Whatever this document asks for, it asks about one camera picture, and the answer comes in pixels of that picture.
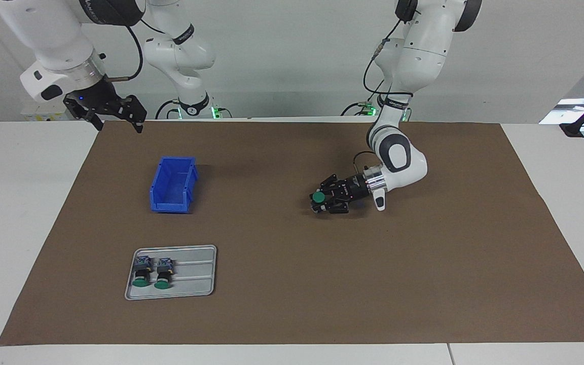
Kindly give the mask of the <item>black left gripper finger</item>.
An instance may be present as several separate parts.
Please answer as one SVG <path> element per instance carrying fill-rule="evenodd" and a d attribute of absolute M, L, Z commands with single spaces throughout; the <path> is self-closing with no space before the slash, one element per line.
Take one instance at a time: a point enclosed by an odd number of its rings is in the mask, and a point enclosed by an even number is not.
<path fill-rule="evenodd" d="M 322 193 L 347 193 L 347 180 L 338 179 L 338 176 L 333 174 L 320 183 L 320 191 Z"/>
<path fill-rule="evenodd" d="M 349 213 L 348 202 L 322 202 L 311 201 L 311 210 L 315 213 Z"/>

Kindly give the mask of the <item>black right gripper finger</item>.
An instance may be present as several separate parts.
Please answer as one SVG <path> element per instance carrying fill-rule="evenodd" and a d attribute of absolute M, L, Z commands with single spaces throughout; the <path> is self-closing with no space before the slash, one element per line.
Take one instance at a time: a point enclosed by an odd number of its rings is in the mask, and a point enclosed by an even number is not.
<path fill-rule="evenodd" d="M 100 120 L 100 117 L 95 113 L 95 111 L 84 108 L 74 99 L 64 99 L 63 104 L 65 104 L 67 110 L 75 119 L 85 120 L 86 122 L 93 125 L 97 131 L 102 131 L 104 122 Z"/>
<path fill-rule="evenodd" d="M 136 95 L 121 99 L 121 120 L 130 123 L 138 134 L 143 132 L 143 124 L 148 112 Z"/>

